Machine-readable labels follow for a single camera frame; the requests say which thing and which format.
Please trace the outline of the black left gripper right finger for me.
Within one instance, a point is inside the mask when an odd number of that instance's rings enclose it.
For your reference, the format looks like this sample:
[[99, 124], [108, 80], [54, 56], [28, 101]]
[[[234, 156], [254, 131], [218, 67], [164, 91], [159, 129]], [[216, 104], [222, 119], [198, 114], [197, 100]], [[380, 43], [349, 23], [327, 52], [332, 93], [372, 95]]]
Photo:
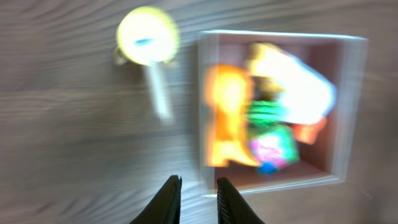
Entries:
[[217, 185], [218, 224], [264, 224], [226, 177]]

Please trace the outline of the yellow wooden rattle drum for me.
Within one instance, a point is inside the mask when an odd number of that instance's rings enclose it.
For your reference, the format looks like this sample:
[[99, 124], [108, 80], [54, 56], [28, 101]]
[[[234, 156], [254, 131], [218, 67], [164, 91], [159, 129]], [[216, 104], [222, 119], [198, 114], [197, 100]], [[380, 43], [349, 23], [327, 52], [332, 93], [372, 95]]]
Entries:
[[174, 115], [162, 66], [176, 56], [179, 43], [176, 23], [158, 7], [132, 10], [116, 30], [115, 64], [133, 62], [143, 67], [152, 107], [163, 123], [173, 122]]

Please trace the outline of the orange dinosaur toy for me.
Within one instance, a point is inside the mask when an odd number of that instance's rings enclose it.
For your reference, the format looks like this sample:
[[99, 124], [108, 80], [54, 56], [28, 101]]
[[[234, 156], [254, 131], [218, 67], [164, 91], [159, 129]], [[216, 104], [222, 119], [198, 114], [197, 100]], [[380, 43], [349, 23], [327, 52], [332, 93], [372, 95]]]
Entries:
[[230, 64], [212, 65], [205, 81], [205, 101], [211, 111], [206, 131], [205, 164], [227, 167], [229, 162], [258, 167], [247, 144], [246, 111], [254, 84], [250, 74]]

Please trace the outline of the colourful puzzle cube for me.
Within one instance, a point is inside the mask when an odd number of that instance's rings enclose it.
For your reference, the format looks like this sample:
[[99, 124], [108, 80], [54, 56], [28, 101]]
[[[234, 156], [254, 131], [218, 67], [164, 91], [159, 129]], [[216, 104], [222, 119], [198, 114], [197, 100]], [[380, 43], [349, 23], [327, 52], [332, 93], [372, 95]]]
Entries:
[[290, 127], [277, 124], [249, 138], [249, 148], [261, 163], [259, 173], [273, 174], [300, 160]]

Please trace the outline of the green round plastic toy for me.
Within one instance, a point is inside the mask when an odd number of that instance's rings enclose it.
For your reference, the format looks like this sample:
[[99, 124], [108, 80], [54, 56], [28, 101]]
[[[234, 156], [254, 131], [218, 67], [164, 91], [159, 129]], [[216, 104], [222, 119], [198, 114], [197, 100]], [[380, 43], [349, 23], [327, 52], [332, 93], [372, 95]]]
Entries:
[[254, 127], [265, 128], [280, 122], [283, 109], [275, 101], [252, 101], [246, 118]]

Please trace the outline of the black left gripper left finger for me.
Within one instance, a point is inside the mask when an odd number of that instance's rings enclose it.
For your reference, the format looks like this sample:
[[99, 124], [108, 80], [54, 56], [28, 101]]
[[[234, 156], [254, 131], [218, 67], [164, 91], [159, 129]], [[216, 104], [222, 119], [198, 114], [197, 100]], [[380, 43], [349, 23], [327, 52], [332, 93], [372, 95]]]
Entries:
[[182, 178], [171, 175], [145, 209], [129, 224], [179, 224]]

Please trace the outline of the white plush duck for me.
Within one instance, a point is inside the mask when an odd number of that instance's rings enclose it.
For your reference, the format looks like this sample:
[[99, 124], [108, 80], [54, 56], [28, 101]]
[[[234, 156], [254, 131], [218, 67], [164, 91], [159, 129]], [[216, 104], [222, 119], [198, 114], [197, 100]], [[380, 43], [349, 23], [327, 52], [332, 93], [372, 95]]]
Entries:
[[314, 144], [336, 101], [336, 88], [298, 57], [267, 42], [249, 46], [246, 68], [254, 80], [254, 99], [273, 101], [279, 119], [290, 123], [294, 138]]

